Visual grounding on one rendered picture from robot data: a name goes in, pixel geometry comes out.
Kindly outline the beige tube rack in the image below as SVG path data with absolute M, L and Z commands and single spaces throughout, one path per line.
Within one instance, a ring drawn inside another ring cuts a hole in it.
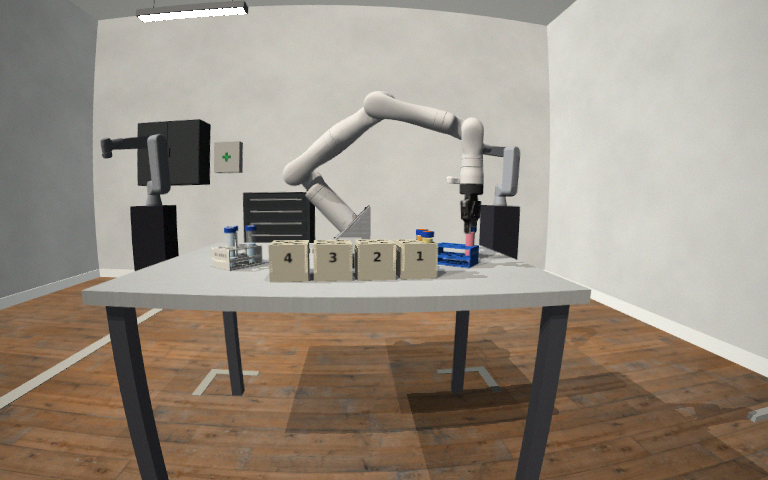
M 255 247 L 257 247 L 256 255 L 247 256 L 247 249 L 255 248 Z M 236 259 L 230 260 L 230 251 L 236 251 L 236 250 L 242 250 L 242 249 L 245 249 L 244 253 L 238 253 L 239 256 L 236 256 Z M 213 259 L 213 268 L 218 268 L 218 269 L 223 269 L 228 271 L 261 265 L 263 264 L 262 245 L 247 246 L 246 243 L 242 243 L 242 244 L 238 244 L 238 246 L 236 246 L 236 249 L 226 249 L 226 246 L 213 247 L 212 259 Z M 251 263 L 249 259 L 255 259 L 255 261 Z M 233 267 L 230 267 L 230 263 L 233 263 L 233 262 L 236 262 L 236 263 L 234 264 Z

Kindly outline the blue tube rack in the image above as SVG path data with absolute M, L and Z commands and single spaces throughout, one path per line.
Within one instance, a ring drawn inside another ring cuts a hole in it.
M 469 250 L 469 256 L 465 255 L 465 253 L 443 251 L 443 247 L 467 249 Z M 439 257 L 438 265 L 471 268 L 478 264 L 478 255 L 479 255 L 479 245 L 465 246 L 465 244 L 444 243 L 444 242 L 438 244 L 438 257 Z M 448 259 L 443 259 L 443 258 L 448 258 Z M 458 259 L 458 260 L 452 260 L 452 259 Z M 469 266 L 467 261 L 462 261 L 462 260 L 469 261 Z

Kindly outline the beige bucket adapter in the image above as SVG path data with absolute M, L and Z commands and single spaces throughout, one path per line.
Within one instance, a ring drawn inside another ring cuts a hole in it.
M 396 280 L 396 243 L 389 239 L 355 240 L 358 281 Z
M 437 278 L 438 243 L 416 239 L 394 239 L 396 275 L 401 279 Z
M 274 240 L 268 250 L 270 282 L 309 281 L 309 240 Z
M 350 240 L 314 240 L 314 282 L 353 281 Z

